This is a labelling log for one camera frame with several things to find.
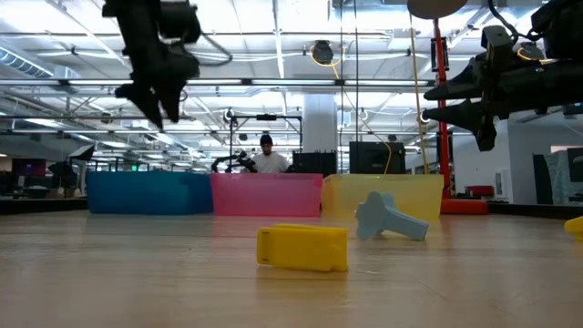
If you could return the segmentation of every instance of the white shirt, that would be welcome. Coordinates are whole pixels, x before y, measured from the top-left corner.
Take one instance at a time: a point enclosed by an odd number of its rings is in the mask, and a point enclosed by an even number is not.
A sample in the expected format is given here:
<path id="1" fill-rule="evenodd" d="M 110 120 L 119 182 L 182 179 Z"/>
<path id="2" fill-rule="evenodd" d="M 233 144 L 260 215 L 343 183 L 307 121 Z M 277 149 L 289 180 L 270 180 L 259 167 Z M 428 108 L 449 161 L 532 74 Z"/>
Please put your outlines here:
<path id="1" fill-rule="evenodd" d="M 289 166 L 285 157 L 274 151 L 270 156 L 263 153 L 255 155 L 253 161 L 258 173 L 283 173 Z"/>

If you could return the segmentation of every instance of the red pole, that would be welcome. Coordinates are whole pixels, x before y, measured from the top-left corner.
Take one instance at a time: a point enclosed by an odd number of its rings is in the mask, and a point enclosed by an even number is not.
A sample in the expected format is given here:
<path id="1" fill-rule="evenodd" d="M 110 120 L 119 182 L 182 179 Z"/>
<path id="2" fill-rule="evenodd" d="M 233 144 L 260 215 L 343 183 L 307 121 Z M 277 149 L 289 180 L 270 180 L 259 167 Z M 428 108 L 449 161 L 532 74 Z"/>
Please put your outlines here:
<path id="1" fill-rule="evenodd" d="M 439 30 L 439 20 L 434 20 L 434 33 L 435 33 L 435 52 L 437 53 L 437 85 L 442 86 L 447 80 L 445 75 L 445 59 L 444 59 L 444 49 L 441 41 L 441 31 Z M 445 108 L 445 100 L 438 101 L 438 107 Z M 439 143 L 440 143 L 440 156 L 439 156 L 439 173 L 444 176 L 444 193 L 443 198 L 451 198 L 451 186 L 449 178 L 449 143 L 447 142 L 447 124 L 439 123 Z"/>

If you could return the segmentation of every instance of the red stand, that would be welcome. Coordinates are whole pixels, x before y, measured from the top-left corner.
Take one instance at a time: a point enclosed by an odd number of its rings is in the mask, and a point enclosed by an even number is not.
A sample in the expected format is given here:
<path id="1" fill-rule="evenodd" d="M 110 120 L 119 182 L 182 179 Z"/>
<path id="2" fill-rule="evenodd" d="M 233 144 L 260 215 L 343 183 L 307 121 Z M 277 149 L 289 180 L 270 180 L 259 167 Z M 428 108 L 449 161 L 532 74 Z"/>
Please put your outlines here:
<path id="1" fill-rule="evenodd" d="M 439 20 L 434 20 L 435 52 L 437 55 L 437 85 L 442 86 L 447 80 L 445 74 L 444 49 L 441 41 Z M 439 108 L 445 108 L 445 100 L 438 101 Z M 487 214 L 488 206 L 483 200 L 456 200 L 452 199 L 451 178 L 449 172 L 449 143 L 447 142 L 447 124 L 439 123 L 439 173 L 444 176 L 444 192 L 442 194 L 442 214 Z"/>

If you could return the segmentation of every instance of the black cap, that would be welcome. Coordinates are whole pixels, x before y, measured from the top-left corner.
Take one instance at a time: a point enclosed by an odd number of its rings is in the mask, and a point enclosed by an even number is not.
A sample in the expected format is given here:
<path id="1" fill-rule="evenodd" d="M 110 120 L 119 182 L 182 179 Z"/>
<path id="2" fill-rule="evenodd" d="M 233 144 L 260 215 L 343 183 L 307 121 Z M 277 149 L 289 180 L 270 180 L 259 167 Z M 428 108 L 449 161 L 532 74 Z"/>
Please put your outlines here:
<path id="1" fill-rule="evenodd" d="M 271 139 L 270 135 L 262 135 L 259 144 L 262 146 L 267 144 L 273 145 L 273 140 Z"/>

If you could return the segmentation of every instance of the blue plastic bin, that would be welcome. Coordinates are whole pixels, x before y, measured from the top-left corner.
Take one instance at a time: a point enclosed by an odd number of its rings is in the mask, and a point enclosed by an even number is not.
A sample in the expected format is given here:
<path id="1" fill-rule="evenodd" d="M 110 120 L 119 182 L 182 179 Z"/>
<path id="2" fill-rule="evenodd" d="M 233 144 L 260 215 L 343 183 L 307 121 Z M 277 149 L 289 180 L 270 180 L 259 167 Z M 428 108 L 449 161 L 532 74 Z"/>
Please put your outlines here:
<path id="1" fill-rule="evenodd" d="M 94 214 L 191 215 L 212 212 L 210 176 L 187 172 L 90 172 Z"/>

